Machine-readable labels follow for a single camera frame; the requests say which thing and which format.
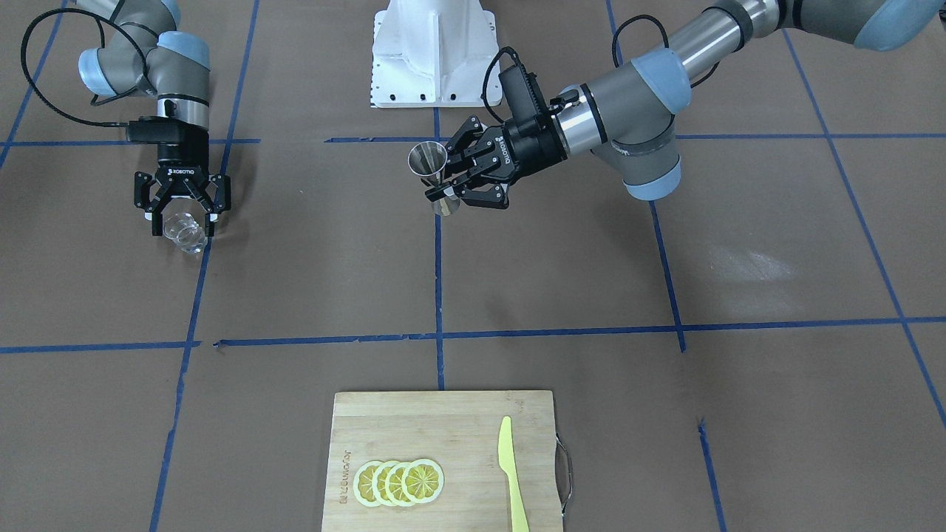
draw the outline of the robotiq logo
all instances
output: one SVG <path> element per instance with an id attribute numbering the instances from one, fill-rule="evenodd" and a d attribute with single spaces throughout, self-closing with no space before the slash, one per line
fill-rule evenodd
<path id="1" fill-rule="evenodd" d="M 513 158 L 509 156 L 509 148 L 506 148 L 506 139 L 498 136 L 496 137 L 496 143 L 499 144 L 499 149 L 502 150 L 502 158 L 506 160 L 506 164 L 513 164 Z"/>

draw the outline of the metal cup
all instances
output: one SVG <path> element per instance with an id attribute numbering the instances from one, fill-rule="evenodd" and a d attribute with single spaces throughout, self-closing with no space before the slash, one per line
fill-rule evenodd
<path id="1" fill-rule="evenodd" d="M 439 142 L 429 140 L 421 142 L 408 154 L 408 167 L 419 175 L 424 183 L 437 186 L 444 182 L 444 168 L 447 167 L 447 149 Z M 438 216 L 449 216 L 460 208 L 460 198 L 446 196 L 433 203 L 433 212 Z"/>

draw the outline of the light blue joint cap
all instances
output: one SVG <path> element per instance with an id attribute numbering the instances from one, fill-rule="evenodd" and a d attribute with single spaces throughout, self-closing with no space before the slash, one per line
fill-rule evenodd
<path id="1" fill-rule="evenodd" d="M 210 46 L 197 35 L 183 31 L 166 31 L 158 37 L 158 45 L 177 52 L 210 70 Z"/>
<path id="2" fill-rule="evenodd" d="M 165 5 L 168 11 L 171 12 L 171 16 L 174 17 L 174 27 L 181 27 L 181 8 L 177 5 L 175 0 L 161 0 L 161 3 Z"/>
<path id="3" fill-rule="evenodd" d="M 79 76 L 93 94 L 109 98 L 115 96 L 112 85 L 105 79 L 102 66 L 98 63 L 98 48 L 89 48 L 79 56 Z"/>
<path id="4" fill-rule="evenodd" d="M 667 111 L 676 115 L 690 106 L 693 89 L 683 61 L 670 48 L 661 48 L 631 61 Z"/>
<path id="5" fill-rule="evenodd" d="M 854 46 L 895 50 L 920 35 L 942 5 L 942 0 L 887 0 L 857 34 Z"/>
<path id="6" fill-rule="evenodd" d="M 676 161 L 674 169 L 659 179 L 643 185 L 628 185 L 625 183 L 624 186 L 627 187 L 627 191 L 631 193 L 631 196 L 645 202 L 652 202 L 669 196 L 671 192 L 676 190 L 682 177 L 683 159 L 681 158 Z"/>

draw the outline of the knife blade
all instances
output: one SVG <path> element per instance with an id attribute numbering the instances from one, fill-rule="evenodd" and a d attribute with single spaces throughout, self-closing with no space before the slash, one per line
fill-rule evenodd
<path id="1" fill-rule="evenodd" d="M 512 513 L 513 532 L 529 532 L 526 520 L 526 508 L 519 491 L 519 477 L 516 472 L 516 453 L 513 450 L 513 419 L 506 416 L 499 426 L 499 468 L 509 479 L 509 506 Z"/>

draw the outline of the knife handle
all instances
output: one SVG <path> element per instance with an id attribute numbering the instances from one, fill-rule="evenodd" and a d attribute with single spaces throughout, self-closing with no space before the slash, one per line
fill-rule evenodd
<path id="1" fill-rule="evenodd" d="M 522 493 L 519 492 L 519 480 L 512 476 L 509 477 L 509 506 L 513 514 L 513 532 L 529 532 L 526 507 L 522 503 Z"/>

